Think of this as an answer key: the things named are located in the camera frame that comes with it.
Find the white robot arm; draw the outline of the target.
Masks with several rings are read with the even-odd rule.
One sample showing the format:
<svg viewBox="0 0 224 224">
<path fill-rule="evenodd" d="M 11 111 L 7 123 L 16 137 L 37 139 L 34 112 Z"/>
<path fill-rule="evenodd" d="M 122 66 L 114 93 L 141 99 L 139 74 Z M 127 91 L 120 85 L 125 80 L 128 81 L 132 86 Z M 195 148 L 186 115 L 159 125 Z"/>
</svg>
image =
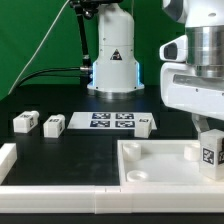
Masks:
<svg viewBox="0 0 224 224">
<path fill-rule="evenodd" d="M 185 34 L 159 49 L 161 98 L 206 130 L 208 118 L 224 121 L 224 0 L 162 0 L 162 9 Z M 106 97 L 142 89 L 132 16 L 116 0 L 100 0 L 98 10 L 99 56 L 88 89 Z"/>
</svg>

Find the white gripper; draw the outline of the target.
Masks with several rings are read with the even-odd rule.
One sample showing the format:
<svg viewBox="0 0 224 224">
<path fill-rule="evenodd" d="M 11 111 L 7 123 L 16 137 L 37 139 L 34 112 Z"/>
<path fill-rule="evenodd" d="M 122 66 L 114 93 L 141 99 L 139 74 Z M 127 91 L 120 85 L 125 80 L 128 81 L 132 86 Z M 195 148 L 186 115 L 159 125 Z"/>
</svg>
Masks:
<svg viewBox="0 0 224 224">
<path fill-rule="evenodd" d="M 209 131 L 205 116 L 224 120 L 224 79 L 198 77 L 193 66 L 164 63 L 160 88 L 167 107 L 193 113 L 198 133 Z"/>
</svg>

